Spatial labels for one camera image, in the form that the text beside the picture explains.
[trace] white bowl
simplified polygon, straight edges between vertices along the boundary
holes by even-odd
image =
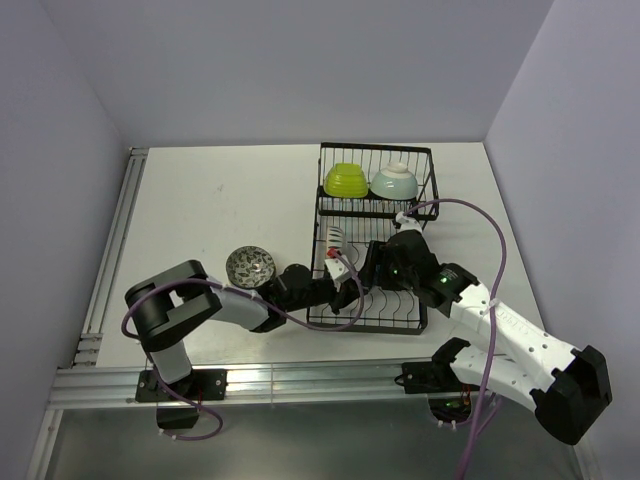
[[[418,180],[404,163],[390,163],[373,177],[370,190],[388,200],[410,200],[418,196]]]

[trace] white table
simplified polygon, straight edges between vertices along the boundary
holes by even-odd
[[[484,146],[424,146],[433,151],[440,197],[473,202],[502,226],[509,259],[498,295],[542,326]],[[97,366],[145,364],[140,346],[120,333],[124,293],[141,280],[187,259],[200,260],[210,275],[225,279],[227,256],[242,245],[265,248],[280,269],[309,265],[319,150],[317,144],[150,149],[107,301]],[[499,243],[477,213],[442,205],[425,235],[441,262],[458,263],[484,283],[493,282]],[[420,336],[318,333],[291,322],[254,334],[206,322],[185,343],[195,364],[320,362],[429,357],[451,336],[474,339],[430,311]]]

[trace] dish rack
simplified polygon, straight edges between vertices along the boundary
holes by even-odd
[[[335,198],[327,195],[324,179],[336,163],[356,163],[370,185],[373,177],[390,162],[402,162],[418,180],[418,196],[411,200],[387,200],[371,191],[364,198]],[[314,278],[327,275],[324,267],[328,227],[338,227],[345,234],[346,251],[343,252],[355,265],[362,268],[371,240],[386,242],[396,233],[393,220],[399,212],[421,202],[438,197],[438,186],[431,149],[395,145],[367,145],[355,143],[330,143],[320,145],[318,161],[318,188],[313,232],[311,270]],[[422,222],[438,218],[439,206],[430,205],[413,212],[410,216]],[[318,326],[343,325],[349,323],[356,313],[358,301],[334,315],[327,306],[307,309],[307,322]],[[354,332],[394,333],[419,335],[427,326],[427,311],[418,298],[407,291],[381,290],[373,287],[365,297],[362,316],[347,329]]]

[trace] wall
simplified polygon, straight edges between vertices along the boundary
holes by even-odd
[[[126,150],[36,1],[1,3],[0,65],[0,470],[13,479],[77,342]]]
[[[640,3],[556,0],[486,145],[547,327],[607,357],[591,430],[605,478],[638,478]]]
[[[42,0],[129,144],[482,140],[552,0]]]

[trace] bowl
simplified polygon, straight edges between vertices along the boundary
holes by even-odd
[[[362,198],[367,196],[369,188],[360,165],[336,163],[327,174],[324,191],[332,197]]]
[[[404,163],[390,163],[373,177],[371,191],[388,200],[411,200],[418,196],[418,180]]]
[[[240,288],[258,288],[276,275],[273,257],[254,246],[234,250],[227,258],[226,269],[229,281]]]

